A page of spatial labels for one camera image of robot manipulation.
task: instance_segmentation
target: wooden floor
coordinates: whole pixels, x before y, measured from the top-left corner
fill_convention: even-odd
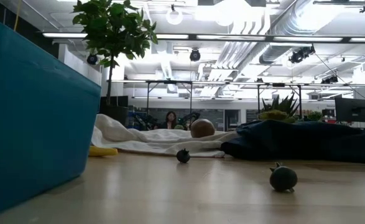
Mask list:
[[[0,214],[0,223],[365,224],[365,165],[289,162],[294,194],[274,192],[271,162],[120,154]]]

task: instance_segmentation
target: spiky plant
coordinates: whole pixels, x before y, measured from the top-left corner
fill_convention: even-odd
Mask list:
[[[295,114],[299,106],[299,105],[295,106],[297,99],[295,99],[294,102],[293,100],[294,100],[294,93],[290,98],[289,96],[286,96],[286,98],[284,98],[281,102],[279,102],[279,96],[277,96],[276,98],[274,98],[271,105],[265,103],[264,99],[262,99],[262,103],[264,104],[264,109],[262,110],[263,111],[278,110],[287,113],[287,116],[291,117]]]

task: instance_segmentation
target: brown ball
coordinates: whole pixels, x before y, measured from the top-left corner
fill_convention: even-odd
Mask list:
[[[212,136],[215,133],[214,125],[207,119],[198,119],[190,126],[190,134],[193,138]]]

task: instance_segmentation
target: cable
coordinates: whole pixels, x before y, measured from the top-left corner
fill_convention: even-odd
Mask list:
[[[361,97],[363,97],[364,99],[365,99],[365,97],[362,95],[362,94],[360,94],[360,92],[358,92],[358,91],[356,91],[355,90],[355,88],[353,88],[351,85],[349,85],[348,83],[346,83],[341,77],[339,77],[338,75],[337,75],[337,73],[336,72],[334,72],[329,66],[327,66],[327,64],[319,57],[319,55],[318,54],[316,54],[316,53],[314,53],[318,58],[319,58],[319,60],[331,71],[331,72],[333,72],[333,74],[337,77],[337,78],[339,78],[346,86],[348,86],[348,87],[350,87],[355,93],[357,93],[359,96],[361,96]]]
[[[22,4],[22,0],[19,0],[19,3],[18,3],[18,10],[17,10],[17,12],[16,12],[16,20],[15,20],[14,31],[16,31],[16,27],[18,26],[19,11],[21,10],[21,4]]]

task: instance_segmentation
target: plant pot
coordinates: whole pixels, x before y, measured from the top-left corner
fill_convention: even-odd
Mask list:
[[[108,106],[103,105],[100,110],[101,114],[105,114],[116,121],[119,121],[122,125],[127,125],[128,108],[123,106]]]

